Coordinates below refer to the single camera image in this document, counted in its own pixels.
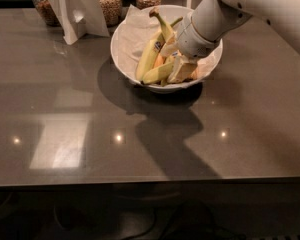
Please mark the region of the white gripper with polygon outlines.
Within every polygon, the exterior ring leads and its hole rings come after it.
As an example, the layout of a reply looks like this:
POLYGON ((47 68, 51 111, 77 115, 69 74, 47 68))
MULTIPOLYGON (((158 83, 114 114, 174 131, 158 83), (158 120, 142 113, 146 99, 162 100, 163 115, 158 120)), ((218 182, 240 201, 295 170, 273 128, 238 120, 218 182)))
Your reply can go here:
POLYGON ((172 72, 167 79, 169 84, 182 83, 197 68, 196 59, 208 57, 220 45, 220 40, 211 42, 201 37, 191 16, 192 13, 189 12, 183 18, 177 28, 176 37, 172 35, 160 50, 163 57, 169 57, 178 49, 183 54, 177 55, 174 60, 172 72))

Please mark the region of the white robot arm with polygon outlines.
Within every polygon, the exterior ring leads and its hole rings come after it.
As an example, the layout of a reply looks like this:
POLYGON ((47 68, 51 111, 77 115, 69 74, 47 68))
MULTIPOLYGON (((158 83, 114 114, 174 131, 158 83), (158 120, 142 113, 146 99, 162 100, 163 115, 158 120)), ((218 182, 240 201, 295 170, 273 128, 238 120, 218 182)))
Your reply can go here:
POLYGON ((178 50, 194 64, 252 17, 267 23, 300 55, 300 0, 202 0, 183 18, 161 54, 178 50))

